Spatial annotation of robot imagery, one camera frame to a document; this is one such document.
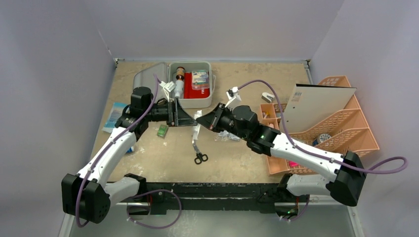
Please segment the white plastic bottle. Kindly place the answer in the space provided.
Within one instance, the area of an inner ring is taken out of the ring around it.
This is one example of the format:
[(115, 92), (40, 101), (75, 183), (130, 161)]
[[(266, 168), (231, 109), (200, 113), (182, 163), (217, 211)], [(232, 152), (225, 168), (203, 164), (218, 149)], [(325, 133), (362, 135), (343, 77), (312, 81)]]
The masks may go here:
[(175, 82), (174, 97), (180, 98), (183, 95), (183, 90), (184, 90), (184, 81), (181, 79), (177, 79)]

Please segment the beige gauze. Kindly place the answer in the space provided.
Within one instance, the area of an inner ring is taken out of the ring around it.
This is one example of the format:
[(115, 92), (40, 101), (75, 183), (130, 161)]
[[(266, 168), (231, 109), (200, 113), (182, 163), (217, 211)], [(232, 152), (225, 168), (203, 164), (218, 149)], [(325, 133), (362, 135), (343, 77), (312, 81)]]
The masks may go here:
[(204, 70), (193, 71), (191, 80), (191, 87), (193, 90), (205, 90), (210, 87), (209, 73)]

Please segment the brown bottle orange cap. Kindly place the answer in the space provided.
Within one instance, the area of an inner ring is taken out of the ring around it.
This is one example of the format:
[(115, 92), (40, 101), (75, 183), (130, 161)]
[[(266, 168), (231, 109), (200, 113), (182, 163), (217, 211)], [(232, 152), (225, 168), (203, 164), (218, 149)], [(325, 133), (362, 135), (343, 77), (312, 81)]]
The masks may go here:
[(177, 80), (184, 80), (184, 78), (185, 78), (185, 68), (184, 67), (177, 67), (176, 68), (175, 78)]

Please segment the light blue wipes packet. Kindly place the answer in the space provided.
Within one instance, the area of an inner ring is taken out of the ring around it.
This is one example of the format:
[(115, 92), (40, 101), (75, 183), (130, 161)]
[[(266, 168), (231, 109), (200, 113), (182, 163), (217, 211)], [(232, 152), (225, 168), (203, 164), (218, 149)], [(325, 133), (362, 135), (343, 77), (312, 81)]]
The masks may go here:
[(121, 117), (124, 108), (127, 106), (125, 103), (115, 102), (111, 108), (108, 118), (102, 127), (102, 131), (112, 133), (117, 120)]

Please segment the blue white mask packet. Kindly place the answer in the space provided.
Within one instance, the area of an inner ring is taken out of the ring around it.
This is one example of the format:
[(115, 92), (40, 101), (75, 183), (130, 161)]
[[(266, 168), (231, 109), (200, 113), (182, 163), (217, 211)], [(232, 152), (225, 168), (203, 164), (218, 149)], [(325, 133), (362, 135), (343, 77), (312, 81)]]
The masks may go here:
[[(194, 119), (196, 120), (197, 118), (200, 118), (202, 115), (203, 115), (202, 110), (198, 110), (194, 114)], [(193, 132), (192, 141), (193, 142), (198, 140), (200, 129), (201, 129), (201, 125), (199, 123), (192, 128), (192, 132)]]

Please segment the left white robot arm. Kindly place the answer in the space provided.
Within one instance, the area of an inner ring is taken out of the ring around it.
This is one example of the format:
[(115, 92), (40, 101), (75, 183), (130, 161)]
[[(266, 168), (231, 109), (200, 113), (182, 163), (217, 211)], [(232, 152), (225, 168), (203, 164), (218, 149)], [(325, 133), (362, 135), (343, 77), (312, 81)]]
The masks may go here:
[(146, 178), (129, 173), (117, 182), (108, 180), (149, 123), (158, 121), (171, 127), (197, 125), (178, 99), (157, 101), (150, 88), (136, 87), (105, 145), (77, 174), (66, 174), (62, 179), (63, 211), (77, 220), (98, 224), (115, 204), (127, 198), (135, 202), (145, 200), (149, 194)]

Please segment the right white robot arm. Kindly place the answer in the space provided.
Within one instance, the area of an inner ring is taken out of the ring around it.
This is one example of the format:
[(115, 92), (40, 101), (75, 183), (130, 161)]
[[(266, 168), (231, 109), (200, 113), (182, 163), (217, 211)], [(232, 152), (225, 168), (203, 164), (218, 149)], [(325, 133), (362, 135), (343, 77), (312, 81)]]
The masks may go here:
[(358, 204), (366, 173), (356, 153), (328, 152), (291, 139), (260, 123), (257, 114), (247, 105), (230, 110), (219, 103), (196, 121), (213, 132), (227, 131), (238, 136), (257, 154), (294, 161), (315, 172), (314, 175), (289, 176), (277, 188), (280, 199), (289, 201), (301, 195), (328, 195), (347, 206)]

